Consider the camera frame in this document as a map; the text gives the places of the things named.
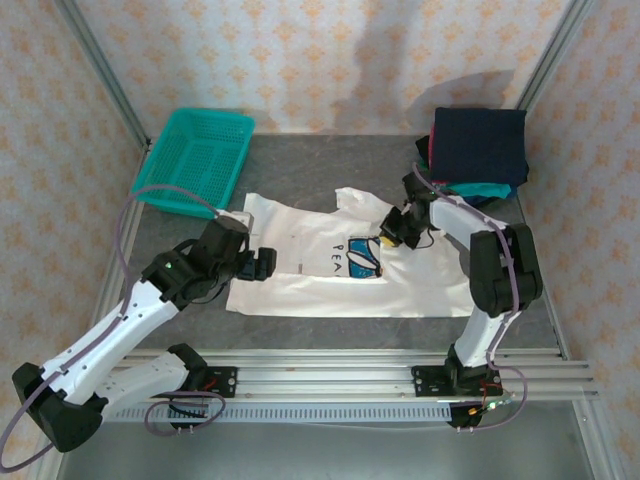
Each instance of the teal folded fabric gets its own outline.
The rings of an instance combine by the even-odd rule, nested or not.
[[[447,188],[463,197],[498,197],[507,198],[511,186],[506,183],[458,183],[447,185]]]

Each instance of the teal plastic basket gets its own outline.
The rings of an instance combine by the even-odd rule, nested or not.
[[[195,193],[216,208],[226,208],[254,128],[252,118],[236,113],[199,108],[176,110],[132,191],[164,183]],[[213,217],[207,208],[178,192],[151,191],[139,199],[167,212]]]

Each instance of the metal frame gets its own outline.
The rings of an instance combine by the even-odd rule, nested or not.
[[[78,4],[75,0],[55,0],[55,3],[76,39],[80,42],[87,58],[113,99],[116,108],[120,111],[131,135],[133,135],[133,138],[141,147],[144,147],[148,143],[149,137],[145,133],[142,123],[140,123],[131,103],[129,103],[118,81],[118,77],[113,73],[107,57],[100,48],[96,37],[93,35],[91,28],[89,28],[87,21],[82,15]]]
[[[97,40],[91,32],[75,0],[55,0],[60,12],[82,45],[100,79],[113,98],[116,107],[136,141],[143,147],[141,165],[149,153],[149,138],[135,111],[113,73]],[[527,84],[517,108],[530,109],[535,104],[575,36],[593,0],[574,0],[554,33],[545,53]],[[122,248],[128,258],[133,249],[143,210],[135,203],[126,213]],[[115,252],[112,252],[91,325],[104,317],[117,304],[123,284]],[[595,478],[622,479],[622,467],[613,450],[610,432],[606,428],[605,410],[587,362],[568,361],[570,352],[551,299],[545,302],[558,337],[560,349],[501,350],[496,363],[522,368],[531,386],[530,399],[572,401],[580,425],[588,460]],[[134,350],[118,366],[138,365],[161,351]],[[438,365],[445,354],[414,350],[236,350],[202,351],[205,359],[215,365],[239,367],[239,383],[235,402],[416,402],[410,369],[413,365]],[[516,392],[522,390],[519,381],[506,371],[504,385]],[[441,402],[452,399],[439,398]],[[48,443],[44,435],[38,443],[41,449]],[[31,480],[55,478],[62,454],[50,452],[28,471]]]
[[[118,365],[142,365],[162,350],[135,350]],[[420,350],[228,350],[199,353],[209,365],[238,367],[235,401],[242,402],[458,402],[459,397],[420,397],[411,367],[442,365],[445,353]],[[596,398],[596,384],[585,361],[563,360],[554,349],[501,350],[496,363],[522,370],[529,398]],[[512,372],[501,372],[505,388],[522,392]]]
[[[533,71],[529,83],[527,83],[516,104],[518,110],[529,110],[533,107],[547,82],[551,79],[552,73],[560,63],[562,55],[567,51],[571,40],[575,37],[578,28],[582,25],[582,20],[584,20],[593,3],[594,0],[573,0],[569,4],[562,20],[558,24],[558,28],[549,41],[547,49]]]

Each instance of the gray table surface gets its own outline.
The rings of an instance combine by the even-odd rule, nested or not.
[[[336,188],[354,187],[401,205],[401,179],[419,160],[410,136],[256,135],[228,210],[242,210],[245,194],[257,192],[285,205],[332,212]],[[484,211],[506,222],[522,221],[515,200]],[[131,268],[140,272],[153,257],[187,238],[198,238],[205,220],[164,213],[145,205]],[[461,255],[464,268],[464,255]],[[208,305],[191,305],[156,329],[141,348],[186,342],[199,349],[402,348],[445,351],[462,333],[461,318],[292,318],[244,316],[225,310],[227,292]],[[502,343],[507,348],[556,347],[545,302],[516,320]]]

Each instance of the printed graphic on shirt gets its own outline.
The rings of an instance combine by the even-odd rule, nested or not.
[[[349,259],[349,276],[352,278],[382,275],[378,237],[350,238],[347,258]]]

